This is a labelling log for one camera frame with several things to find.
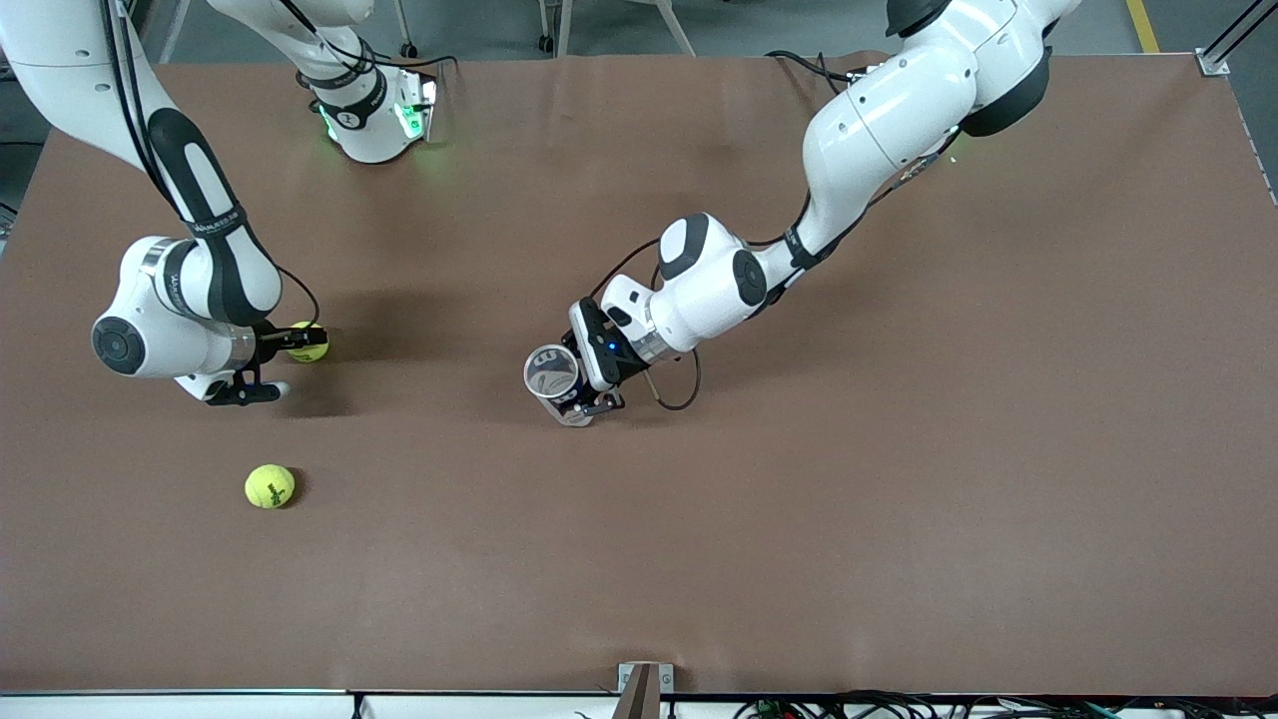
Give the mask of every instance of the green led light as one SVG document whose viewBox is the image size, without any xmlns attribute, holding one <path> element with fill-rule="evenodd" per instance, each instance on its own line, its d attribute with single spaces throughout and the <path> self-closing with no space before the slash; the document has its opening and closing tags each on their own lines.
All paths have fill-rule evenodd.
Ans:
<svg viewBox="0 0 1278 719">
<path fill-rule="evenodd" d="M 395 103 L 395 115 L 400 120 L 400 125 L 404 128 L 404 134 L 409 139 L 417 139 L 422 137 L 422 114 L 414 110 L 412 106 L 403 106 L 399 102 Z"/>
</svg>

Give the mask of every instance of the brown table surface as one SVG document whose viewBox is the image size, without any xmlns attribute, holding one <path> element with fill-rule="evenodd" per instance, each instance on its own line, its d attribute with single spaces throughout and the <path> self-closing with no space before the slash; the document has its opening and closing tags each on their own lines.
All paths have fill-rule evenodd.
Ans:
<svg viewBox="0 0 1278 719">
<path fill-rule="evenodd" d="M 686 212 L 777 234 L 824 83 L 463 64 L 446 146 L 359 166 L 291 68 L 161 75 L 334 346 L 247 410 L 100 367 L 121 252 L 181 226 L 52 138 L 0 263 L 0 688 L 583 690 L 662 659 L 695 691 L 1274 691 L 1278 213 L 1192 57 L 1056 57 L 1026 121 L 708 341 L 690 411 L 636 382 L 588 430 L 524 393 L 528 351 Z M 304 478 L 285 511 L 244 501 L 267 462 Z"/>
</svg>

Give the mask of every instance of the yellow tennis ball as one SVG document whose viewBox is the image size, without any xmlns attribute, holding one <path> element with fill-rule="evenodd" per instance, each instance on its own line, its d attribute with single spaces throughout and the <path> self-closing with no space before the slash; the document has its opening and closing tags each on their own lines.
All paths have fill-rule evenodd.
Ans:
<svg viewBox="0 0 1278 719">
<path fill-rule="evenodd" d="M 293 326 L 298 327 L 298 328 L 304 327 L 307 324 L 311 324 L 311 322 L 294 322 L 293 323 Z M 323 328 L 321 324 L 311 324 L 311 326 Z M 289 352 L 289 356 L 293 356 L 294 359 L 296 359 L 298 363 L 314 363 L 314 361 L 317 361 L 317 359 L 320 359 L 321 356 L 323 356 L 325 354 L 328 352 L 328 342 L 326 341 L 323 344 L 314 344 L 312 346 L 303 346 L 302 349 L 286 349 L 285 351 Z"/>
<path fill-rule="evenodd" d="M 244 480 L 244 496 L 253 503 L 253 507 L 262 510 L 275 510 L 281 507 L 293 497 L 293 473 L 288 467 L 279 465 L 262 465 L 249 473 Z"/>
</svg>

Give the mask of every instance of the metal bracket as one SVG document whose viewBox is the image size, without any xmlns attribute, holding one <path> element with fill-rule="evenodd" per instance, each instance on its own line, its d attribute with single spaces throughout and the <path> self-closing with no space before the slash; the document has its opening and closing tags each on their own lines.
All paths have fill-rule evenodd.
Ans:
<svg viewBox="0 0 1278 719">
<path fill-rule="evenodd" d="M 656 664 L 657 665 L 657 683 L 661 687 L 662 693 L 670 693 L 675 691 L 675 665 L 666 664 L 663 662 L 625 662 L 617 664 L 617 691 L 626 691 L 626 682 L 630 681 L 630 673 L 635 670 L 640 664 Z"/>
<path fill-rule="evenodd" d="M 1219 63 L 1210 63 L 1206 59 L 1206 51 L 1201 47 L 1194 49 L 1194 56 L 1197 57 L 1199 69 L 1203 70 L 1203 77 L 1219 77 L 1229 74 L 1229 63 L 1220 60 Z"/>
</svg>

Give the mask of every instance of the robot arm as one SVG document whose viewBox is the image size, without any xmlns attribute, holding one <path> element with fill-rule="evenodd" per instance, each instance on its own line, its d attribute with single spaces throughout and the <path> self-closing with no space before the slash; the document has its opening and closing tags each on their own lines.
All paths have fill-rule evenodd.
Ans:
<svg viewBox="0 0 1278 719">
<path fill-rule="evenodd" d="M 261 34 L 298 68 L 328 135 L 358 162 L 385 162 L 429 132 L 436 87 L 389 66 L 349 26 L 373 0 L 208 0 Z"/>
<path fill-rule="evenodd" d="M 280 273 L 124 11 L 97 0 L 0 0 L 0 43 L 54 126 L 146 171 L 193 235 L 148 236 L 125 252 L 116 295 L 93 324 L 101 361 L 127 377 L 175 379 L 215 405 L 281 397 L 282 384 L 247 387 L 240 375 L 279 342 L 265 319 L 280 299 Z M 254 327 L 270 327 L 272 338 Z"/>
<path fill-rule="evenodd" d="M 762 312 L 835 250 L 884 181 L 933 160 L 953 132 L 994 134 L 1025 116 L 1047 88 L 1047 32 L 1077 4 L 889 0 L 904 49 L 808 125 L 799 220 L 763 244 L 705 213 L 676 220 L 658 244 L 662 287 L 617 275 L 598 303 L 575 303 L 562 344 L 529 358 L 529 391 L 562 424 L 585 425 L 622 406 L 626 379 Z"/>
</svg>

